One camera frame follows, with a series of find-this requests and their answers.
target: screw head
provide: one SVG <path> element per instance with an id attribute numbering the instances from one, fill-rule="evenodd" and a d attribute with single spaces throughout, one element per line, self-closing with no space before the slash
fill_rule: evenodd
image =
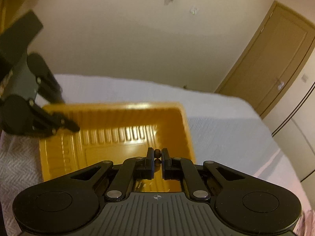
<path id="1" fill-rule="evenodd" d="M 109 192 L 106 193 L 106 195 L 109 197 L 109 198 L 119 198 L 120 196 L 122 196 L 122 193 L 121 191 L 117 191 L 117 190 L 111 190 Z"/>
<path id="2" fill-rule="evenodd" d="M 197 190 L 193 192 L 193 196 L 196 198 L 206 198 L 209 194 L 203 190 Z"/>

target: white wall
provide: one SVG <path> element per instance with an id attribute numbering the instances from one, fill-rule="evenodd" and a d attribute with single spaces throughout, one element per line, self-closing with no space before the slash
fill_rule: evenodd
<path id="1" fill-rule="evenodd" d="M 279 0 L 314 19 L 313 0 Z M 214 91 L 273 0 L 29 0 L 44 24 L 30 51 L 54 73 L 108 75 Z M 197 15 L 189 10 L 200 8 Z"/>

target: crosshair marking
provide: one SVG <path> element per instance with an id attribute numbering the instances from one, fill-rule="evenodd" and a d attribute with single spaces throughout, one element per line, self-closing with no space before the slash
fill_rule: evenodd
<path id="1" fill-rule="evenodd" d="M 163 197 L 162 197 L 161 195 L 158 195 L 158 194 L 157 194 L 157 195 L 154 195 L 153 198 L 159 200 L 160 198 L 163 198 Z"/>

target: wooden door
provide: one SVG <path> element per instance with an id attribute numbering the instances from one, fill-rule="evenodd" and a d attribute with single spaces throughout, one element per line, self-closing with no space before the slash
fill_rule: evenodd
<path id="1" fill-rule="evenodd" d="M 275 1 L 216 92 L 246 100 L 265 117 L 303 68 L 314 38 L 312 23 Z"/>

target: door handle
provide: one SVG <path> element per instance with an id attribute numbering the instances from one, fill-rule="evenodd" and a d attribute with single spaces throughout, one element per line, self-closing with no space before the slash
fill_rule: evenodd
<path id="1" fill-rule="evenodd" d="M 284 81 L 279 81 L 279 85 L 278 85 L 278 90 L 282 90 L 282 88 L 284 87 Z"/>

